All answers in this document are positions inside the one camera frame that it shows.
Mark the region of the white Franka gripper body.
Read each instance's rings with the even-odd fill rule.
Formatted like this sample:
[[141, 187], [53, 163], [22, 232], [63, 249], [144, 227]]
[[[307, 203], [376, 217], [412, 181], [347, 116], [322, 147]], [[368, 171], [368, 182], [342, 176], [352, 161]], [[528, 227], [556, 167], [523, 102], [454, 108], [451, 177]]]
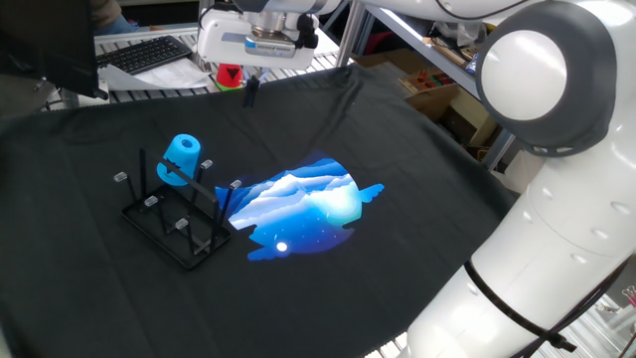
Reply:
[[210, 10], [200, 20], [197, 53], [206, 63], [305, 70], [317, 28], [311, 14]]

